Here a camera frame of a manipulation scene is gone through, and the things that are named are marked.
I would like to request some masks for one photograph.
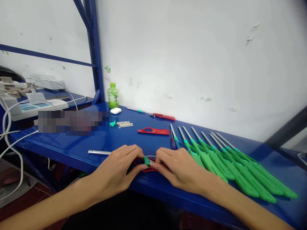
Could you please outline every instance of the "plastic bottle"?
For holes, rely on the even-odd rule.
[[[109,108],[114,109],[119,106],[118,90],[115,88],[116,84],[114,82],[111,82],[110,86],[108,89]]]

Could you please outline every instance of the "screwdriver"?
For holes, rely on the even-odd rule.
[[[176,144],[175,144],[175,140],[174,140],[174,138],[173,138],[173,132],[172,132],[172,130],[170,130],[170,134],[171,134],[171,136],[172,136],[172,138],[171,138],[171,140],[170,140],[170,143],[171,143],[171,145],[172,145],[172,149],[176,149]]]

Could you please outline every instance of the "human hand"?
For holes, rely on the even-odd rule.
[[[144,164],[137,165],[126,175],[136,157],[145,157],[140,147],[123,145],[114,150],[91,175],[84,178],[83,185],[91,194],[91,205],[127,190],[135,176],[148,168]]]
[[[173,186],[205,196],[215,203],[220,203],[218,196],[228,187],[220,177],[200,167],[184,148],[159,148],[156,162],[150,166],[165,176]]]

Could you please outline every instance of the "blue metal shelf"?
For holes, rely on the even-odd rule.
[[[56,61],[69,62],[73,64],[78,64],[78,65],[90,66],[92,67],[92,70],[93,70],[95,91],[99,90],[100,99],[101,101],[104,101],[103,76],[102,76],[102,67],[101,67],[96,0],[83,0],[84,6],[82,5],[81,0],[74,0],[74,3],[87,29],[89,46],[90,46],[91,63],[86,63],[86,62],[76,61],[76,60],[58,57],[54,55],[39,53],[39,52],[31,51],[31,50],[25,50],[25,49],[3,45],[3,44],[0,44],[0,50],[12,52],[12,53],[19,53],[19,54],[35,56],[39,58],[46,58],[46,59],[51,59],[51,60],[56,60]]]

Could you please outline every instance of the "white wall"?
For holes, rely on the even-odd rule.
[[[1,1],[0,22],[1,44],[91,62],[87,31],[73,0]],[[88,66],[2,52],[0,65],[19,74],[51,74],[64,80],[73,93],[95,95],[92,68]]]
[[[265,141],[307,104],[304,1],[103,0],[97,11],[105,92],[116,82],[121,105]]]

